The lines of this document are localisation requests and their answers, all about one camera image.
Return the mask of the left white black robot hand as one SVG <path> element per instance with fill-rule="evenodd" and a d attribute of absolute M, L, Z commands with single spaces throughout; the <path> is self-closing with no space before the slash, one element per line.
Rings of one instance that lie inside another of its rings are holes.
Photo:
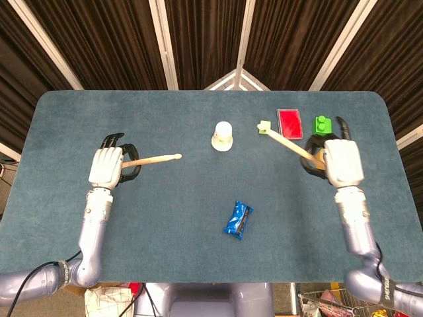
<path fill-rule="evenodd" d="M 117 142 L 124 133 L 107 135 L 100 149 L 97 149 L 91 165 L 89 183 L 94 188 L 114 190 L 118 184 L 135 179 L 141 166 L 135 166 L 131 173 L 122 174 L 124 155 L 128 154 L 131 160 L 138 160 L 139 154 L 131 143 L 117 146 Z"/>

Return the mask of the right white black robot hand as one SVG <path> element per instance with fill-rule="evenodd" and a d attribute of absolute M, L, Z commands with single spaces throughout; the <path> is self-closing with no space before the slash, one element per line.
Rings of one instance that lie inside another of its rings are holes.
<path fill-rule="evenodd" d="M 342 136 L 333 133 L 312 135 L 306 143 L 305 150 L 317 155 L 326 164 L 325 169 L 317 168 L 304 157 L 299 159 L 303 169 L 310 175 L 327 179 L 335 188 L 358 186 L 364 179 L 360 152 L 352 140 L 348 123 L 340 116 L 336 117 Z"/>

